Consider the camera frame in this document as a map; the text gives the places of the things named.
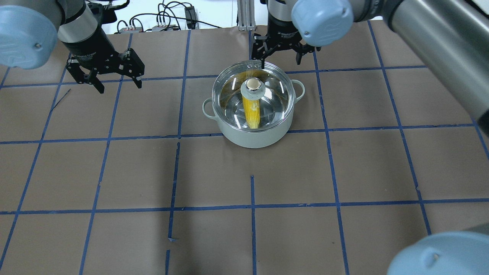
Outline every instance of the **glass lid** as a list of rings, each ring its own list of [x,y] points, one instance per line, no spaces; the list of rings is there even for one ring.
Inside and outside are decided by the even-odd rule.
[[[273,128],[287,118],[293,93],[290,79],[281,69],[268,62],[261,69],[261,61],[249,60],[218,76],[213,104],[216,114],[233,128],[256,132]]]

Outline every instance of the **transparent lid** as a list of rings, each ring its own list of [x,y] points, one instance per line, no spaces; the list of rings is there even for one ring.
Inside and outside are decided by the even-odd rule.
[[[258,78],[265,85],[265,94],[259,99],[260,124],[251,129],[245,117],[241,85],[251,77]],[[290,114],[294,101],[294,91],[289,77],[277,66],[261,61],[249,60],[236,63],[224,70],[213,88],[213,105],[216,114],[233,128],[256,132],[273,128]]]

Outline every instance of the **pot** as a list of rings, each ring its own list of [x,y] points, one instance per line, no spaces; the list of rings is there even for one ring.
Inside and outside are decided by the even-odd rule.
[[[243,89],[246,89],[249,79],[258,79],[263,85],[263,96],[258,99],[260,121],[256,129],[249,126],[243,108],[243,94],[247,94]],[[293,83],[302,89],[298,97]],[[217,122],[223,135],[231,142],[246,148],[262,148],[276,143],[287,133],[292,124],[294,105],[305,91],[302,82],[291,80],[272,63],[265,62],[262,69],[261,61],[242,61],[220,73],[212,88],[212,97],[204,101],[202,111]],[[204,109],[210,102],[214,115],[209,115]]]

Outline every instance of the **white wall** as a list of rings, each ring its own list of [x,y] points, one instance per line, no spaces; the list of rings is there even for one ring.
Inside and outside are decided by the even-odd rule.
[[[237,1],[236,0],[186,0],[195,6],[195,10],[198,13],[199,20],[208,22],[221,27],[236,26]],[[114,5],[124,3],[125,0],[115,0]],[[475,0],[483,10],[489,12],[489,0]],[[117,18],[119,20],[128,21],[133,15],[139,13],[158,13],[158,3],[161,0],[131,0],[128,7],[116,11]],[[185,18],[185,12],[183,7],[172,8],[177,17]],[[156,16],[146,15],[139,16],[138,19],[143,23],[144,29],[151,28],[156,25]],[[185,20],[179,20],[180,25],[186,29],[187,25]],[[255,0],[255,22],[257,25],[267,24],[267,7],[260,4],[260,0]],[[115,33],[117,23],[106,24],[103,29],[106,33]],[[199,28],[212,28],[210,26],[199,23]]]

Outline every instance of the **yellow object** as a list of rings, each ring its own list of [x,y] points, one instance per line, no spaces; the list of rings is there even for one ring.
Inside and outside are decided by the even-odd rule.
[[[260,126],[260,100],[249,100],[243,96],[243,108],[246,122],[251,129]]]

